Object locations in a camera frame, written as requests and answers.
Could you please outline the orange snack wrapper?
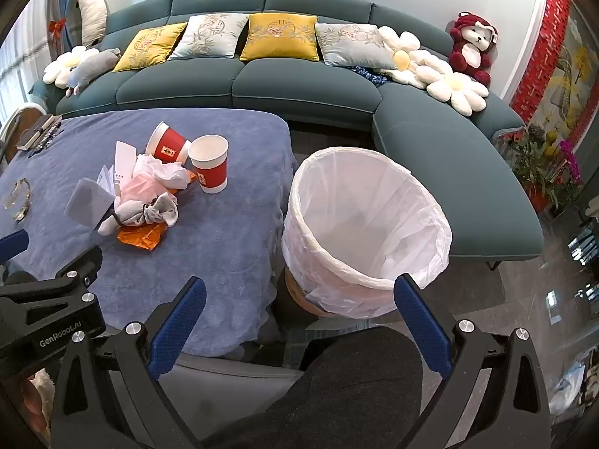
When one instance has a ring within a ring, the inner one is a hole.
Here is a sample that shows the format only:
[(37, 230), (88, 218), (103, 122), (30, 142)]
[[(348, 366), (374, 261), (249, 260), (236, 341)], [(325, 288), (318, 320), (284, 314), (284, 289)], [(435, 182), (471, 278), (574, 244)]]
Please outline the orange snack wrapper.
[(128, 246), (133, 246), (147, 251), (155, 249), (168, 227), (165, 223), (143, 224), (135, 227), (122, 227), (118, 234), (118, 240)]

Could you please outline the white tissue pile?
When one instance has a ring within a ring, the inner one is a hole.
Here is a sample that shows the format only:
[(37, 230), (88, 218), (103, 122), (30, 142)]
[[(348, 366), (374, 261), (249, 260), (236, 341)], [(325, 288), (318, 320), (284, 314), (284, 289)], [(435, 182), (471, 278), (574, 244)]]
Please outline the white tissue pile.
[(123, 227), (146, 224), (174, 226), (179, 219), (174, 193), (185, 190), (193, 178), (194, 174), (181, 163), (163, 163), (152, 155), (138, 155), (130, 180), (120, 187), (113, 211), (98, 226), (98, 234), (109, 236)]

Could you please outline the red paper cup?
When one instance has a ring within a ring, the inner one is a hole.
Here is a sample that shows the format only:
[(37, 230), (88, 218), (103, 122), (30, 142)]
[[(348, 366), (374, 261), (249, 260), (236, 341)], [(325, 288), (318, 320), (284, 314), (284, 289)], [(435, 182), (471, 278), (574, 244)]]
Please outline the red paper cup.
[(220, 135), (204, 135), (195, 139), (188, 157), (204, 193), (220, 193), (227, 186), (228, 141)]
[(191, 142), (174, 131), (167, 123), (160, 122), (153, 130), (145, 148), (145, 154), (151, 155), (163, 163), (184, 164), (188, 159)]

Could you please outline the grey foil pouch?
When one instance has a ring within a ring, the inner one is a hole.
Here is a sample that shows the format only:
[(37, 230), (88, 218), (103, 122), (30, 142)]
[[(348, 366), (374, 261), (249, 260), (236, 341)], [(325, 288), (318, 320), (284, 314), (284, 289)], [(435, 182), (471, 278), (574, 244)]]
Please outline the grey foil pouch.
[(65, 215), (89, 229), (96, 229), (113, 206), (115, 196), (89, 178), (82, 178), (75, 187)]

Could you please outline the white paper receipt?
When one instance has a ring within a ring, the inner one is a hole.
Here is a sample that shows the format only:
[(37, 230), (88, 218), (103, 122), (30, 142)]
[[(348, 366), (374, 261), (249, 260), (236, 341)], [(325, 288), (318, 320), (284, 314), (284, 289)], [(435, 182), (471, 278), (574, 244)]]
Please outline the white paper receipt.
[(103, 166), (100, 169), (97, 183), (114, 197), (120, 197), (122, 188), (132, 180), (136, 160), (136, 148), (125, 142), (117, 141), (114, 164), (110, 168)]

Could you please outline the white lined trash bin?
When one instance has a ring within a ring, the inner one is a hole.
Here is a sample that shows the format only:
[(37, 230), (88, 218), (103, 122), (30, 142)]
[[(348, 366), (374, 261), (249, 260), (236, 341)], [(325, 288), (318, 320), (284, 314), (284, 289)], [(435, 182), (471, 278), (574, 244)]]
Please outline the white lined trash bin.
[(308, 156), (291, 184), (281, 248), (287, 289), (323, 316), (375, 318), (395, 308), (395, 280), (425, 289), (449, 266), (453, 234), (411, 171), (355, 147)]

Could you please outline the glass bangle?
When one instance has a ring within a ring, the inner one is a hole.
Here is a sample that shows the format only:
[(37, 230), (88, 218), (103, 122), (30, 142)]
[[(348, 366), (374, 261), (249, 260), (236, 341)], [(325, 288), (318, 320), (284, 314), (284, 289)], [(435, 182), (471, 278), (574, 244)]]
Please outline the glass bangle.
[(26, 178), (16, 180), (12, 191), (3, 200), (4, 210), (15, 222), (27, 217), (31, 205), (31, 187)]

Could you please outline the black remote and pens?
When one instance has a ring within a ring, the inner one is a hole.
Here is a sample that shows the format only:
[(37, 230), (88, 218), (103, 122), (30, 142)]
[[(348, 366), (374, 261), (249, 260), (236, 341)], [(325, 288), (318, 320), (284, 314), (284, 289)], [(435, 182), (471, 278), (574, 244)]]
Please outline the black remote and pens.
[(44, 114), (31, 128), (21, 135), (16, 149), (21, 152), (27, 152), (30, 156), (40, 152), (60, 128), (61, 123), (61, 116)]

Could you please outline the blue velvet table cloth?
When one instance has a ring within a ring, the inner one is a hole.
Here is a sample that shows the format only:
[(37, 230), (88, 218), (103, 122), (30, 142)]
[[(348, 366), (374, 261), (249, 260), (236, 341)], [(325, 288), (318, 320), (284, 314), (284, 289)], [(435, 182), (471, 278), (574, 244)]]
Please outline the blue velvet table cloth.
[(283, 219), (297, 163), (281, 117), (255, 110), (116, 110), (63, 120), (50, 146), (1, 174), (1, 231), (30, 244), (16, 264), (52, 276), (90, 246), (92, 293), (120, 329), (190, 277), (207, 303), (189, 355), (241, 358), (272, 343)]

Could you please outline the white daisy pillow left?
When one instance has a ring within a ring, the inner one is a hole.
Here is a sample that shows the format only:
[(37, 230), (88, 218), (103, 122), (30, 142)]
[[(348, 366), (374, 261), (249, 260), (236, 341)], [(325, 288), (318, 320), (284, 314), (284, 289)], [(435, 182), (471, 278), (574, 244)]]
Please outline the white daisy pillow left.
[(43, 73), (43, 82), (47, 85), (65, 89), (70, 73), (88, 58), (98, 54), (100, 51), (84, 46), (76, 46), (71, 51), (61, 54), (55, 61), (51, 62)]

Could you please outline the white daisy pillow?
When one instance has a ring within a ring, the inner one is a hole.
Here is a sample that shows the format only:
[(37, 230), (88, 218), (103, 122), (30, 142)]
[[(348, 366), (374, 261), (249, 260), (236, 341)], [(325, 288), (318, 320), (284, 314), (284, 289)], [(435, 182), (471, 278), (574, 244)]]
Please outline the white daisy pillow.
[(43, 82), (47, 85), (65, 89), (70, 73), (88, 58), (98, 54), (100, 51), (84, 46), (76, 46), (71, 51), (61, 54), (55, 61), (51, 62), (43, 73)]
[(458, 114), (471, 117), (486, 109), (488, 89), (480, 82), (462, 73), (445, 75), (429, 83), (426, 92), (441, 103), (449, 103)]
[(409, 31), (397, 34), (391, 27), (379, 27), (379, 33), (395, 68), (377, 69), (377, 73), (394, 82), (409, 84), (418, 89), (425, 89), (428, 84), (453, 73), (447, 61), (421, 47), (415, 34)]

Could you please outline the grey plush toy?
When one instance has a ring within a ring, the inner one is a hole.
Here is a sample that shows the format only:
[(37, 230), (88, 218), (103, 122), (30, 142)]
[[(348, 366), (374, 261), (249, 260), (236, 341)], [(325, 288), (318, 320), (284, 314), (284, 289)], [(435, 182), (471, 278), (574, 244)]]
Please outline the grey plush toy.
[(77, 95), (97, 77), (112, 71), (121, 57), (119, 48), (111, 48), (88, 57), (72, 70), (67, 78), (66, 96)]

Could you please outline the potted flower plant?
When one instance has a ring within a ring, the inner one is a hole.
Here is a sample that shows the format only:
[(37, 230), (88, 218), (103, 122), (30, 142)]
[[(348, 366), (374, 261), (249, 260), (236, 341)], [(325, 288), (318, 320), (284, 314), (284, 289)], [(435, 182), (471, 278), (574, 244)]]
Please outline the potted flower plant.
[(506, 138), (507, 159), (537, 214), (561, 212), (580, 195), (580, 167), (568, 140), (530, 125)]

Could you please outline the white daisy pillow outer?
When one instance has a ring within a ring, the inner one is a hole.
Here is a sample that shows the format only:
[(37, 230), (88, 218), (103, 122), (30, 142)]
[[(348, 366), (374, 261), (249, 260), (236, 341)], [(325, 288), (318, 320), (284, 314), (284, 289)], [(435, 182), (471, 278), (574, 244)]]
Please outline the white daisy pillow outer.
[(486, 109), (488, 89), (480, 82), (462, 73), (445, 75), (429, 83), (426, 92), (441, 103), (449, 103), (458, 114), (471, 117)]

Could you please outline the yellow cushion left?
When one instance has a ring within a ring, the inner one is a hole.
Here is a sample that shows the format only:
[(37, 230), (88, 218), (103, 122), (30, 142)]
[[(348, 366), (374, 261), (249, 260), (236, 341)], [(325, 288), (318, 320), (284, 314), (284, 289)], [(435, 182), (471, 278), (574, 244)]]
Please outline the yellow cushion left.
[(114, 72), (141, 70), (167, 61), (187, 23), (139, 30), (113, 69)]

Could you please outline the yellow cushion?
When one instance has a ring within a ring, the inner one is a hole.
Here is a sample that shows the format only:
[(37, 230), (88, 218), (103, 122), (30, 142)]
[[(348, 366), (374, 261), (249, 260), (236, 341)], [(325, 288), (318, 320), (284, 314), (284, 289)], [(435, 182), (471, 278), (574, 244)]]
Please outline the yellow cushion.
[(318, 17), (298, 13), (253, 13), (241, 51), (243, 62), (264, 58), (320, 60), (315, 24)]
[(114, 72), (141, 70), (167, 61), (187, 23), (139, 30), (113, 69)]

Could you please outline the white long plush toy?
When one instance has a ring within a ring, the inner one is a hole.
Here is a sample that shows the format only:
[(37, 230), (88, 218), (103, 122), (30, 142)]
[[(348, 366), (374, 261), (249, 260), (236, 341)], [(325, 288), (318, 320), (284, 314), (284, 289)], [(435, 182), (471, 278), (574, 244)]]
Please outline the white long plush toy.
[(81, 15), (81, 41), (87, 48), (98, 44), (106, 34), (106, 0), (77, 0), (76, 7)]

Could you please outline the blue patterned cloth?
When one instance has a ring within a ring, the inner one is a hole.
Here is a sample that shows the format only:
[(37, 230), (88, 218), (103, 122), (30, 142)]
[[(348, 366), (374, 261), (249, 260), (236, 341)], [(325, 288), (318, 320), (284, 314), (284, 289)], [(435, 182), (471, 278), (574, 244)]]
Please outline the blue patterned cloth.
[(370, 83), (374, 84), (375, 87), (380, 87), (388, 82), (388, 78), (384, 75), (375, 74), (368, 69), (361, 66), (353, 66), (350, 70), (357, 75), (367, 79)]

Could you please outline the white daisy pillow inner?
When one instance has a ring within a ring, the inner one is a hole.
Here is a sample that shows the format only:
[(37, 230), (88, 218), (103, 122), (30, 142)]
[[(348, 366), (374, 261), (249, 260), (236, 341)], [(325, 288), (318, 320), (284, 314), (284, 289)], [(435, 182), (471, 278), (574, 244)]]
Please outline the white daisy pillow inner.
[(397, 34), (391, 27), (379, 27), (379, 33), (395, 68), (377, 69), (377, 73), (394, 82), (409, 84), (418, 89), (425, 89), (428, 84), (453, 73), (447, 61), (421, 47), (415, 34), (409, 31)]

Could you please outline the light floral cushion left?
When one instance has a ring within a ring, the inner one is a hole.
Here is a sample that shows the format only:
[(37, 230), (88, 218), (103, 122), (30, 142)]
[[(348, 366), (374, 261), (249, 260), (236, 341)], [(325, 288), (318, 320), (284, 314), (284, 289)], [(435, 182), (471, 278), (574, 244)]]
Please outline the light floral cushion left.
[(192, 15), (170, 60), (216, 57), (234, 58), (238, 38), (249, 15), (246, 13), (207, 13)]

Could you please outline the light floral cushion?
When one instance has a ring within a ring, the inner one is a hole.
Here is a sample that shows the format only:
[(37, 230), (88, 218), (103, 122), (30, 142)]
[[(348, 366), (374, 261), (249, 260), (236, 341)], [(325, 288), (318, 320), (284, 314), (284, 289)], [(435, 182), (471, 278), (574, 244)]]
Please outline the light floral cushion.
[(326, 65), (397, 69), (378, 27), (373, 24), (317, 22), (315, 31)]
[(207, 13), (192, 15), (170, 60), (216, 57), (234, 58), (238, 38), (249, 15), (246, 13)]

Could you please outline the light floral cushion right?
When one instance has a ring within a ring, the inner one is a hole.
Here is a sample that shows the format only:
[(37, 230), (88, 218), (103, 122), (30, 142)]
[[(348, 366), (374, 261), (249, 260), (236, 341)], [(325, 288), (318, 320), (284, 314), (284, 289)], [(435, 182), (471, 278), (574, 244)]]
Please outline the light floral cushion right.
[(326, 65), (397, 69), (378, 27), (373, 24), (317, 22), (315, 31)]

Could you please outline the red white teddy bear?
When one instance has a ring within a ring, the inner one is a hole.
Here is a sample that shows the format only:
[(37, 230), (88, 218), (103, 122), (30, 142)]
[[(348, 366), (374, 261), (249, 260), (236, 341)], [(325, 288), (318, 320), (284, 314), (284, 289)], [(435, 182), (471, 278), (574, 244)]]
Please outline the red white teddy bear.
[(452, 69), (488, 87), (492, 80), (490, 53), (499, 39), (496, 28), (483, 17), (463, 11), (450, 28), (450, 37), (454, 41), (449, 57)]

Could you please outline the teal curved sectional sofa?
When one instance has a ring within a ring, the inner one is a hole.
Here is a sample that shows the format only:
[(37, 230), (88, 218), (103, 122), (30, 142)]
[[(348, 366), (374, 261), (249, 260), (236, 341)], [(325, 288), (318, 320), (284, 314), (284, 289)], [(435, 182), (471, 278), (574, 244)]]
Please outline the teal curved sectional sofa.
[[(139, 30), (217, 12), (290, 12), (326, 23), (392, 27), (415, 34), (441, 58), (453, 46), (439, 28), (365, 0), (145, 0), (109, 16), (101, 46), (125, 49)], [(207, 57), (107, 73), (77, 97), (44, 82), (34, 83), (30, 95), (64, 117), (144, 107), (236, 107), (371, 133), (375, 148), (410, 169), (441, 204), (453, 231), (452, 256), (530, 260), (543, 248), (539, 219), (492, 146), (496, 133), (523, 123), (494, 94), (484, 110), (463, 117), (413, 86), (375, 85), (323, 62)]]

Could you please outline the yellow cushion centre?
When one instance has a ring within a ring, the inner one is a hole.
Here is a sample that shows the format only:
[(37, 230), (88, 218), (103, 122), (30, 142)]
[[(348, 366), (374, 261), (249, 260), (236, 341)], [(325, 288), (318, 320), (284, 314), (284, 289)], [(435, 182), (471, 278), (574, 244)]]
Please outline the yellow cushion centre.
[(298, 13), (253, 13), (241, 51), (243, 62), (264, 58), (320, 60), (315, 24), (318, 17)]

